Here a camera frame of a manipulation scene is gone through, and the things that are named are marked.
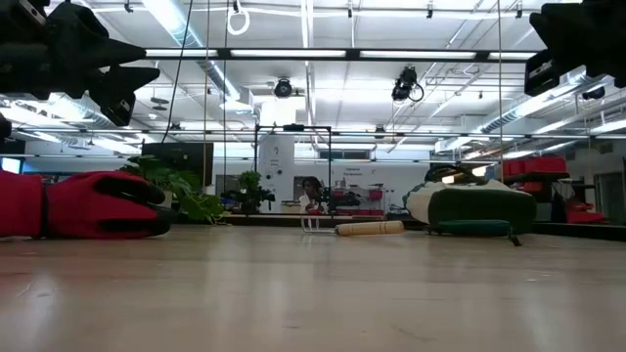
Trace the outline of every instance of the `white pillar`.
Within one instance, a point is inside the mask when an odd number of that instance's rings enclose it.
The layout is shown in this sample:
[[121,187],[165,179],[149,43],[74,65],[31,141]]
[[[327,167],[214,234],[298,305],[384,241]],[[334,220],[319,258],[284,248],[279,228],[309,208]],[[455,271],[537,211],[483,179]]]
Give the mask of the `white pillar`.
[[[289,100],[264,103],[261,107],[260,124],[278,126],[295,123],[295,108]],[[271,212],[281,212],[281,201],[293,200],[294,138],[287,135],[267,136],[259,133],[258,167],[261,187],[276,196]],[[267,202],[261,204],[261,212],[270,212]]]

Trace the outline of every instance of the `red glove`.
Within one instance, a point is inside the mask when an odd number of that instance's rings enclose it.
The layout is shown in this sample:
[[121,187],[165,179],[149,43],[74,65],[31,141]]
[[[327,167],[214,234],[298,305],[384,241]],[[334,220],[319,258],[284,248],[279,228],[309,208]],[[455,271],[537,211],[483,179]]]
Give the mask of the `red glove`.
[[[163,192],[123,172],[73,176],[48,187],[45,199],[38,177],[3,173],[0,185],[0,192],[6,188],[13,195],[0,204],[0,235],[138,239],[169,230],[169,222],[147,205],[162,202]],[[14,218],[3,219],[5,211],[15,206],[12,203],[20,204],[22,211],[9,210]],[[4,225],[14,219],[18,226]]]

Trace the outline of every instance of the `green plant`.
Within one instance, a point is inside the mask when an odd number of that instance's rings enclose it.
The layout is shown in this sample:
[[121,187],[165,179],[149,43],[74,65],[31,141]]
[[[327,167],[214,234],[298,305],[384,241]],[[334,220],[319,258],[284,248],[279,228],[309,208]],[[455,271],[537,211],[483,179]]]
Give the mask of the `green plant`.
[[257,213],[262,201],[276,200],[269,190],[263,190],[259,186],[260,181],[260,173],[254,171],[243,172],[239,177],[239,185],[243,191],[228,191],[222,197],[237,201],[245,214]]
[[163,191],[171,192],[180,202],[179,211],[190,219],[216,224],[223,217],[219,197],[199,194],[201,181],[193,172],[173,170],[153,155],[132,156],[128,162],[119,171],[139,176]]

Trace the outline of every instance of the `wooden floor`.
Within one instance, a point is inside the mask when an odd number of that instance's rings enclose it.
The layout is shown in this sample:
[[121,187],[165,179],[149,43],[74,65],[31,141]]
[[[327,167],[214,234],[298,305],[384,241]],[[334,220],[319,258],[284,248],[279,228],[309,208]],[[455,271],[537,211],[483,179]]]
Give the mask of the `wooden floor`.
[[0,351],[626,350],[626,244],[522,240],[1,241]]

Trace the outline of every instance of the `wire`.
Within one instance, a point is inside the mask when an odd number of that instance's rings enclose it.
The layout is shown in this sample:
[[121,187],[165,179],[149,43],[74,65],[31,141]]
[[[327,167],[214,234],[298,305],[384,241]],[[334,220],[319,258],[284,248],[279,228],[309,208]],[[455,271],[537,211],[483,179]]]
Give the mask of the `wire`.
[[[211,6],[211,1],[208,0],[206,4],[207,7]],[[206,13],[206,47],[208,48],[208,33],[211,28],[211,13]],[[210,58],[208,55],[208,50],[206,51],[206,66],[208,66]],[[208,71],[204,73],[204,125],[202,131],[202,193],[205,193],[206,187],[206,113],[208,110]]]
[[[226,7],[230,8],[230,0],[226,0]],[[228,27],[230,25],[230,18],[226,18],[226,28],[227,30],[224,30],[224,47],[228,48]],[[222,92],[224,92],[224,94],[222,95],[222,104],[224,104],[224,108],[226,108],[226,61],[224,61],[224,79],[222,80]],[[223,150],[224,150],[224,173],[222,174],[222,187],[223,187],[223,191],[226,192],[226,109],[222,109],[222,128],[224,131],[224,143],[223,143]]]
[[187,23],[185,24],[185,36],[183,37],[183,45],[180,48],[180,56],[178,57],[178,67],[176,67],[176,77],[174,77],[174,86],[172,89],[172,100],[169,105],[169,116],[167,117],[167,127],[165,127],[165,133],[163,139],[160,141],[165,143],[167,134],[169,134],[169,127],[172,124],[172,114],[174,113],[174,101],[176,100],[176,88],[178,87],[178,78],[180,78],[180,67],[183,64],[183,56],[185,55],[185,45],[187,44],[187,33],[189,32],[190,20],[192,18],[192,8],[194,7],[194,0],[189,2],[189,12],[187,13]]
[[416,87],[417,87],[417,88],[420,88],[420,91],[422,91],[422,96],[421,96],[419,99],[413,99],[413,98],[411,98],[411,94],[409,94],[409,99],[410,99],[413,103],[419,103],[419,102],[421,102],[421,101],[422,101],[422,99],[424,98],[424,95],[425,95],[425,93],[424,93],[424,88],[422,88],[422,85],[421,85],[420,83],[418,83],[418,84],[416,85]]
[[502,13],[500,11],[500,0],[498,0],[498,52],[500,53],[498,58],[498,106],[500,109],[500,181],[505,182],[505,140],[504,135],[504,123],[502,120]]

